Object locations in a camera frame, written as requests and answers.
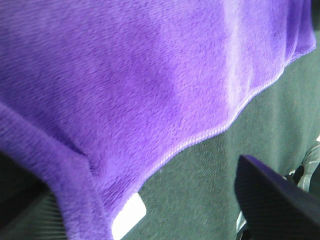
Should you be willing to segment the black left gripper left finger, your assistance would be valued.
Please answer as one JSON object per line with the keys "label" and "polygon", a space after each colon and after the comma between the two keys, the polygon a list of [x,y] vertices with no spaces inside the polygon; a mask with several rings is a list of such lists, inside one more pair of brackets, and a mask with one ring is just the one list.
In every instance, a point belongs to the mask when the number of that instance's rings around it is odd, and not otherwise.
{"label": "black left gripper left finger", "polygon": [[4,154],[0,155],[0,238],[63,238],[63,220],[55,196],[35,175]]}

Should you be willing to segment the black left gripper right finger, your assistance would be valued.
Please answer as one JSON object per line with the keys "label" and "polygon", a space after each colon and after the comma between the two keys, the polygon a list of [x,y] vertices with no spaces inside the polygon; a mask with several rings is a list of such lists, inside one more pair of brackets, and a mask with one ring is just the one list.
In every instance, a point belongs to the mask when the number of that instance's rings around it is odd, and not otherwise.
{"label": "black left gripper right finger", "polygon": [[254,240],[318,240],[320,199],[251,155],[240,155],[234,192]]}

